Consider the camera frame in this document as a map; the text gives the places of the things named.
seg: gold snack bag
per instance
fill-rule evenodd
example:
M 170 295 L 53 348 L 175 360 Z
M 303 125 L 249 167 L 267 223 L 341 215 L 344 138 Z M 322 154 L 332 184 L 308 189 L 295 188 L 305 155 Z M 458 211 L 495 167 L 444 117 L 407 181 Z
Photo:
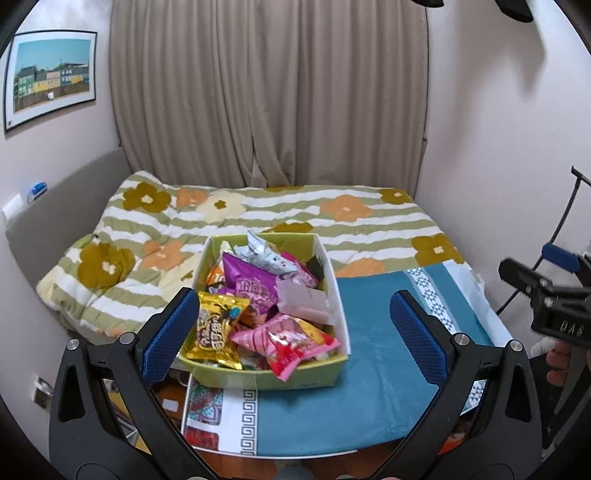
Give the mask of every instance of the gold snack bag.
M 250 300 L 200 291 L 199 302 L 195 344 L 187 352 L 187 358 L 210 360 L 242 370 L 240 357 L 228 340 L 228 334 Z

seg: bedsheet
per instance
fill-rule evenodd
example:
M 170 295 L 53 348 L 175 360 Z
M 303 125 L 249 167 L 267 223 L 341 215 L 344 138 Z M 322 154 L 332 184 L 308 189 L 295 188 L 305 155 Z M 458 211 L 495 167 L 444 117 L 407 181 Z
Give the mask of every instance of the bedsheet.
M 208 236 L 248 229 L 317 233 L 337 277 L 464 263 L 403 190 L 172 186 L 140 171 L 122 183 L 94 232 L 65 252 L 37 292 L 65 326 L 93 343 L 110 342 L 138 331 L 192 285 Z

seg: geometric border pattern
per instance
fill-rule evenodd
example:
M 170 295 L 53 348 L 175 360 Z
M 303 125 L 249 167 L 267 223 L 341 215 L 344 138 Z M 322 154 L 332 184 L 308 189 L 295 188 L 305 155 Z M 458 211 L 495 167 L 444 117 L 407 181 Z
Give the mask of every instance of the geometric border pattern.
M 443 326 L 452 335 L 459 331 L 457 322 L 453 318 L 453 315 L 447 306 L 444 299 L 441 297 L 439 290 L 434 285 L 431 277 L 425 269 L 410 268 L 406 271 L 408 277 L 413 283 L 416 290 L 421 294 L 424 300 L 424 304 L 427 306 L 428 314 L 437 317 L 441 320 Z M 474 382 L 472 390 L 466 399 L 463 411 L 470 410 L 478 405 L 484 392 L 486 380 L 479 380 Z
M 242 431 L 240 453 L 256 455 L 257 391 L 245 390 L 242 402 Z

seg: framed picture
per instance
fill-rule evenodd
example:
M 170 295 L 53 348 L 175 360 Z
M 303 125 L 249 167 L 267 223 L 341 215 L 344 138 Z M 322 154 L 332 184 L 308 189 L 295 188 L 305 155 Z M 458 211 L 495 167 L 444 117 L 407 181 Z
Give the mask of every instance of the framed picture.
M 14 36 L 4 77 L 4 132 L 96 99 L 96 32 L 42 30 Z

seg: blue towel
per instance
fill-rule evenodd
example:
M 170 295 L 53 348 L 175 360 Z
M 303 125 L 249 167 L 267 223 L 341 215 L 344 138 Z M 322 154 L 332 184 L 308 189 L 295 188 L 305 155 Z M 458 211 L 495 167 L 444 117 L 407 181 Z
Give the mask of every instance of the blue towel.
M 427 300 L 437 299 L 460 331 L 476 343 L 492 344 L 442 264 L 338 283 L 349 361 L 334 387 L 259 392 L 258 455 L 325 455 L 407 435 L 437 387 L 425 381 L 390 321 L 395 291 L 408 290 L 435 315 Z

